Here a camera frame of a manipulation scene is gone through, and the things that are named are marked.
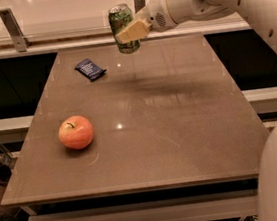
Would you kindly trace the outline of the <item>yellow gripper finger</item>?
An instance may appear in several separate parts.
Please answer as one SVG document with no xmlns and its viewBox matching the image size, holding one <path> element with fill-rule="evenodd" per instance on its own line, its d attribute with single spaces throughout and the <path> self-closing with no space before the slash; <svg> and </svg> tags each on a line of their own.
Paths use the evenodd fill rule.
<svg viewBox="0 0 277 221">
<path fill-rule="evenodd" d="M 115 36 L 117 42 L 126 44 L 134 40 L 147 37 L 151 30 L 151 23 L 145 19 L 135 19 Z"/>
</svg>

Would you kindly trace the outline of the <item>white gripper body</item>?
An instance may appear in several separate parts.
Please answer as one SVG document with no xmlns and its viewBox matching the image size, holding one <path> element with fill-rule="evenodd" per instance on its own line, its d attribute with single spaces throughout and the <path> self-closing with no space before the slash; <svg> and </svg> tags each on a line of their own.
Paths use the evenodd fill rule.
<svg viewBox="0 0 277 221">
<path fill-rule="evenodd" d="M 166 0 L 149 0 L 135 18 L 145 20 L 151 30 L 156 32 L 165 32 L 177 26 L 169 13 Z"/>
</svg>

